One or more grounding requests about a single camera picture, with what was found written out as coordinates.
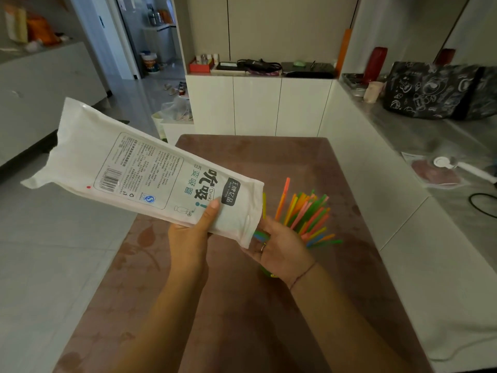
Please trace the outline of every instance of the table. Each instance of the table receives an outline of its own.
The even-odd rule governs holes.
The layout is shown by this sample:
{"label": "table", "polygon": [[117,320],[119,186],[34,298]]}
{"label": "table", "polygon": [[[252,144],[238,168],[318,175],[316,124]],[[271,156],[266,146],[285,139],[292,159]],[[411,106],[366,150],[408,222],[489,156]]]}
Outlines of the table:
{"label": "table", "polygon": [[[344,243],[316,248],[314,256],[394,350],[416,371],[431,371],[327,139],[183,135],[177,146],[263,181],[270,215],[287,176],[289,193],[326,193],[327,227]],[[169,274],[168,227],[137,216],[54,372],[106,371],[133,341]],[[330,371],[280,280],[224,237],[209,239],[207,261],[180,372]]]}

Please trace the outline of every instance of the black logo label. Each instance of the black logo label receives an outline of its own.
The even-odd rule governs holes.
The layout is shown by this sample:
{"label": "black logo label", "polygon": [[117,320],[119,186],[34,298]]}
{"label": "black logo label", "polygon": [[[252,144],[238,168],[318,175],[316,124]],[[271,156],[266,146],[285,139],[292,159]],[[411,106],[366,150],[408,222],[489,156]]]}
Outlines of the black logo label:
{"label": "black logo label", "polygon": [[228,178],[228,181],[224,185],[223,196],[221,197],[221,203],[233,206],[237,200],[238,190],[240,189],[240,182]]}

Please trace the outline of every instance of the bundle of straws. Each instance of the bundle of straws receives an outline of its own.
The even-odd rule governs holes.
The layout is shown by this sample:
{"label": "bundle of straws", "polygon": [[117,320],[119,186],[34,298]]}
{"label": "bundle of straws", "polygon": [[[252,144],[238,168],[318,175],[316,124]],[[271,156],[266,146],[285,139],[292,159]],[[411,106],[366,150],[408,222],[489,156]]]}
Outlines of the bundle of straws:
{"label": "bundle of straws", "polygon": [[[289,187],[290,178],[287,178],[276,216],[274,217],[276,221],[280,221]],[[308,249],[343,242],[342,240],[332,240],[335,234],[325,235],[326,226],[323,225],[329,218],[328,213],[330,211],[330,208],[326,208],[328,199],[329,197],[326,194],[318,198],[314,190],[311,191],[310,195],[300,192],[292,196],[282,224],[295,230]],[[262,194],[262,217],[266,218],[265,193]],[[256,230],[253,236],[262,243],[267,242],[270,238],[270,235],[260,230]]]}

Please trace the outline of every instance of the white handle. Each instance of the white handle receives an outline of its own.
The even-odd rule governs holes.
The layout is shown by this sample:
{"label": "white handle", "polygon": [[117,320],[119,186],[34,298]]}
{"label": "white handle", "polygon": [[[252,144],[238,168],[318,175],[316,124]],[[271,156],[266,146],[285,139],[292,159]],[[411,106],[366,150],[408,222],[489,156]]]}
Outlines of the white handle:
{"label": "white handle", "polygon": [[486,181],[489,181],[490,183],[497,183],[497,178],[495,176],[490,175],[486,171],[478,169],[478,168],[470,165],[469,163],[459,162],[457,164],[457,166],[463,170],[470,172],[471,174],[474,174],[476,176],[479,176],[482,179],[485,179]]}

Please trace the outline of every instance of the forearm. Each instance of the forearm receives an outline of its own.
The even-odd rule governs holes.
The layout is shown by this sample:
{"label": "forearm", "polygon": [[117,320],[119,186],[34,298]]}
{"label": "forearm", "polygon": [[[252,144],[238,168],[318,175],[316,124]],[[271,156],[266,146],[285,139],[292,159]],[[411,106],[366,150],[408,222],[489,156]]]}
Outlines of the forearm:
{"label": "forearm", "polygon": [[332,371],[411,371],[319,264],[291,292]]}
{"label": "forearm", "polygon": [[206,275],[202,269],[171,270],[138,337],[113,373],[177,372]]}

